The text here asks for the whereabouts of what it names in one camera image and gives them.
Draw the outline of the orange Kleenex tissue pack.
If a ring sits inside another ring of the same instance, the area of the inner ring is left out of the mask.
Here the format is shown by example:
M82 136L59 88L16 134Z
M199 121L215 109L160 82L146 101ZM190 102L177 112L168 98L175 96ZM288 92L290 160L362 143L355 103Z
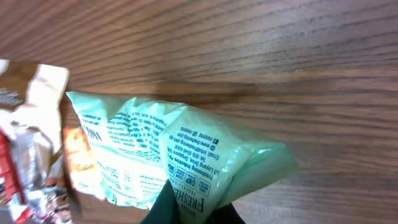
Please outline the orange Kleenex tissue pack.
M83 128L64 128L63 145L72 188L98 200L105 200L101 188L103 178Z

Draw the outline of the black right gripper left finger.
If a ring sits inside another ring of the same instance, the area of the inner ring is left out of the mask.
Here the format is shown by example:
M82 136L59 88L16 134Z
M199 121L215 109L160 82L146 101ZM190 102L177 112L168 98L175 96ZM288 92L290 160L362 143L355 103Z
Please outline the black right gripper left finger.
M178 203L170 181L166 181L153 207L140 224L179 224Z

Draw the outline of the mint green wipes pack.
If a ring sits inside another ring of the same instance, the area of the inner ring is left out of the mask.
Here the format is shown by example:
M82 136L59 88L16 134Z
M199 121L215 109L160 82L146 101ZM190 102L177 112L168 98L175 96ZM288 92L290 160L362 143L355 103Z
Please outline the mint green wipes pack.
M293 174L284 143L228 118L149 98L68 92L102 176L106 199L151 209L170 183L182 223Z

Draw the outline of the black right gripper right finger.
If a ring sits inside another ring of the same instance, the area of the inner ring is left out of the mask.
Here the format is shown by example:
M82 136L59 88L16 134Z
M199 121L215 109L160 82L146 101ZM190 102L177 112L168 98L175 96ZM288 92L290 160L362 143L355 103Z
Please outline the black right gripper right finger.
M232 203L212 211L206 224L246 224L239 216Z

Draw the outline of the brown snack packets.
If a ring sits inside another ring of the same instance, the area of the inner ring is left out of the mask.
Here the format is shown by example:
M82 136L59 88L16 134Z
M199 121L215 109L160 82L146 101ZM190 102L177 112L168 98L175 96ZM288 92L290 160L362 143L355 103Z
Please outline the brown snack packets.
M1 60L1 131L17 146L17 169L30 220L72 222L64 183L60 100L67 68Z

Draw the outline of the red snack packet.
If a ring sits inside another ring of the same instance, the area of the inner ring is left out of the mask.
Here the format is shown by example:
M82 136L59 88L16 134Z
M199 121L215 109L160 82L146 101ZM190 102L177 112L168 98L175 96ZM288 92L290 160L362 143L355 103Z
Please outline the red snack packet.
M27 205L17 169L17 146L1 131L1 205L10 213L13 223L30 220L33 210Z

